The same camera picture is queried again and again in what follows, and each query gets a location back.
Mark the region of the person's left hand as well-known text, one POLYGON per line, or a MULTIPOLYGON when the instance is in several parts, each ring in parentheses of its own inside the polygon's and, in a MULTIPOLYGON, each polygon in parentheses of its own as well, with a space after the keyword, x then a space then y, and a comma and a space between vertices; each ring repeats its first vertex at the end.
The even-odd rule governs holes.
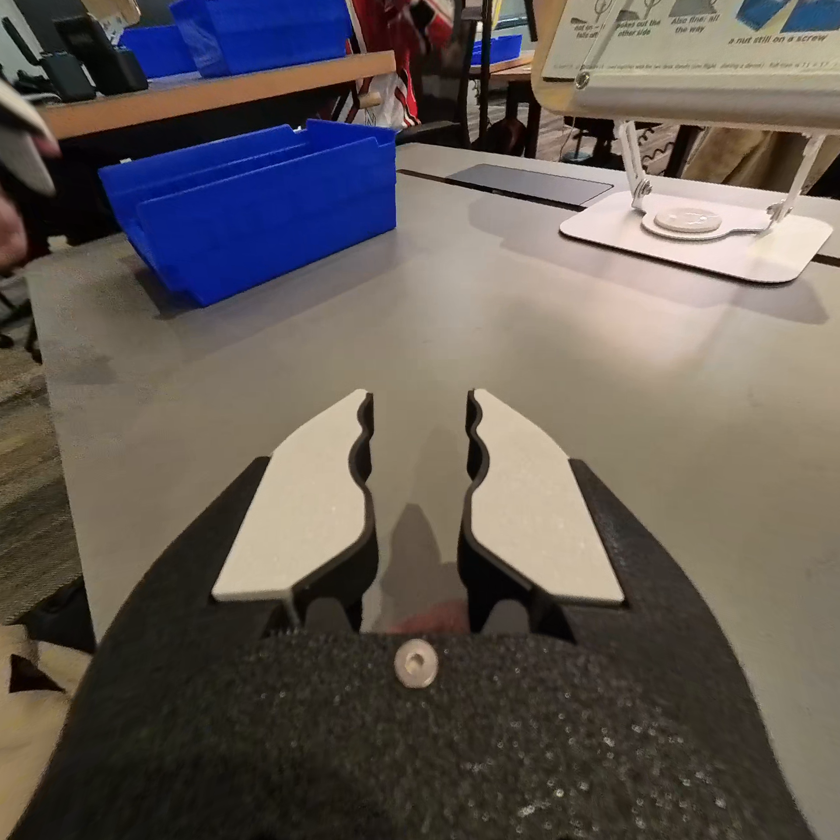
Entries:
POLYGON ((22 185, 1 164, 1 272, 25 265, 29 260, 29 239, 23 214, 22 185))

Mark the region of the white tablet stand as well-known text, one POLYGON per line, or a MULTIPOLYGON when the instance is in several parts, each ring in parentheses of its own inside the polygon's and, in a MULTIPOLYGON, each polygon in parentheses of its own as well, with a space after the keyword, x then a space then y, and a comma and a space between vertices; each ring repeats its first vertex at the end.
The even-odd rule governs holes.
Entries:
POLYGON ((619 117, 615 128, 628 188, 560 226, 562 236, 760 285, 796 279, 833 232, 794 212, 818 152, 838 134, 838 69, 608 69, 588 59, 574 78, 573 105, 619 117), (635 117, 700 126, 789 130, 805 147, 788 192, 767 208, 656 193, 643 173, 635 117))

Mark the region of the printed instruction sheet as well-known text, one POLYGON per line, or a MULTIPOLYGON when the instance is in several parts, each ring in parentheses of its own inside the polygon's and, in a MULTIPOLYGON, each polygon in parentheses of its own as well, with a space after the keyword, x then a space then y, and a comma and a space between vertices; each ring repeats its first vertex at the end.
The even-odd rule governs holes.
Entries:
POLYGON ((598 36, 615 29, 596 62, 623 74, 833 74, 838 1, 567 2, 542 77, 570 81, 598 36))

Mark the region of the black equipment box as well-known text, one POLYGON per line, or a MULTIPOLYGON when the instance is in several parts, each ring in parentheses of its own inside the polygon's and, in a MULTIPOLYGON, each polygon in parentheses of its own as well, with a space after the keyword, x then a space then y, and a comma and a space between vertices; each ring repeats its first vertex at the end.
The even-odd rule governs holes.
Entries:
POLYGON ((63 102, 86 102, 146 91, 149 82, 135 54, 115 46, 89 14, 55 18, 63 50, 44 54, 40 65, 63 102))

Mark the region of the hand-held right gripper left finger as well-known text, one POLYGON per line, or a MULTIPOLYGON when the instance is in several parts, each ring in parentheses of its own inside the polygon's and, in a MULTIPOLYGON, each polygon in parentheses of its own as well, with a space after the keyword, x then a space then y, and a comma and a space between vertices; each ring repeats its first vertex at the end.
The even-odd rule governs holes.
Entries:
POLYGON ((373 395, 357 389, 271 453, 212 589, 217 602, 360 604, 377 575, 373 395))

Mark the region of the dark table hatch panel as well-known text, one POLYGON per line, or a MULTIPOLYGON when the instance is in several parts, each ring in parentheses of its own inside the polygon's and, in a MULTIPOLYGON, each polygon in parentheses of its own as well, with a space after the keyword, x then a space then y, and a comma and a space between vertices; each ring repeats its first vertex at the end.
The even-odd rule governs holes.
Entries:
POLYGON ((614 189, 611 183, 512 169, 495 164, 476 164, 447 176, 447 180, 479 192, 572 209, 586 208, 597 198, 614 189))

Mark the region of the tan hanging cloth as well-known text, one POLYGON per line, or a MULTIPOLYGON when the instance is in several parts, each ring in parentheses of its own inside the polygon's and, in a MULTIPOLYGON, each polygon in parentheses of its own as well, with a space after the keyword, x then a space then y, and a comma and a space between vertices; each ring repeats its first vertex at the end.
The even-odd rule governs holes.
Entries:
MULTIPOLYGON (((681 177, 691 181, 787 193, 802 163, 807 138, 798 133, 706 129, 681 177)), ((824 140, 802 193, 839 198, 839 138, 824 140)))

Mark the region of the blue plastic bin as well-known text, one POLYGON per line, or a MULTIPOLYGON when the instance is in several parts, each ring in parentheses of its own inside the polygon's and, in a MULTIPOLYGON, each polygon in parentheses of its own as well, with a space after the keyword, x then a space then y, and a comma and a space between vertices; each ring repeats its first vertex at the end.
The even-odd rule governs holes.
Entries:
POLYGON ((170 293, 208 307, 396 227, 396 131, 310 119, 103 167, 170 293))

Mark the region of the small blue storage bin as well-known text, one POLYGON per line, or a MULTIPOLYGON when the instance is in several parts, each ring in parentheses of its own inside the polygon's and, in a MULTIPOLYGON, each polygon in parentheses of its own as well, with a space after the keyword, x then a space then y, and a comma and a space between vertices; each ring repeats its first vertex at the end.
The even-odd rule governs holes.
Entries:
POLYGON ((126 28, 118 46, 133 52, 148 79, 197 73, 194 59, 174 24, 126 28))

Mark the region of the large blue storage bin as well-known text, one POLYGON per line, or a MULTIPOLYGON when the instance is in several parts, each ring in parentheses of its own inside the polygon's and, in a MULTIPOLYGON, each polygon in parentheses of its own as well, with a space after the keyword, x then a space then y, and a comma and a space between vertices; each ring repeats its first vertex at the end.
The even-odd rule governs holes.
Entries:
POLYGON ((344 1, 178 1, 170 12, 203 78, 341 58, 353 34, 344 1))

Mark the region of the distant blue bin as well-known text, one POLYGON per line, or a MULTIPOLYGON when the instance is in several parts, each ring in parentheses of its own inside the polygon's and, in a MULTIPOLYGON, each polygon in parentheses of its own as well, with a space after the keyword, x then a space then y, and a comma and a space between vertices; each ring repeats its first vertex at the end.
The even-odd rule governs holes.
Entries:
MULTIPOLYGON (((522 51, 522 34, 492 36, 490 39, 489 63, 491 65, 508 62, 520 57, 522 51)), ((470 65, 479 67, 482 61, 482 41, 476 38, 470 65)))

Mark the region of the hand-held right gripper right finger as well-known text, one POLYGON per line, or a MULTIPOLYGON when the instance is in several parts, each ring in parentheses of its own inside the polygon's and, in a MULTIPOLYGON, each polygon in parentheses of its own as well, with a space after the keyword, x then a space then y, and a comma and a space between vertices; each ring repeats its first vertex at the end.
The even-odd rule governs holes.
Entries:
POLYGON ((465 548, 527 594, 623 604, 623 588, 562 447, 485 388, 468 392, 465 414, 465 548))

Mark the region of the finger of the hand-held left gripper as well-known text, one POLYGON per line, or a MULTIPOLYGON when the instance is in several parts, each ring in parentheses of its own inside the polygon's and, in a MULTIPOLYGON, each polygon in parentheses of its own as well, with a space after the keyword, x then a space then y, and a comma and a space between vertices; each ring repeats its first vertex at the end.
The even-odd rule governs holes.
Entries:
POLYGON ((32 192, 55 195, 56 188, 36 140, 54 140, 35 107, 5 81, 1 83, 2 167, 32 192))

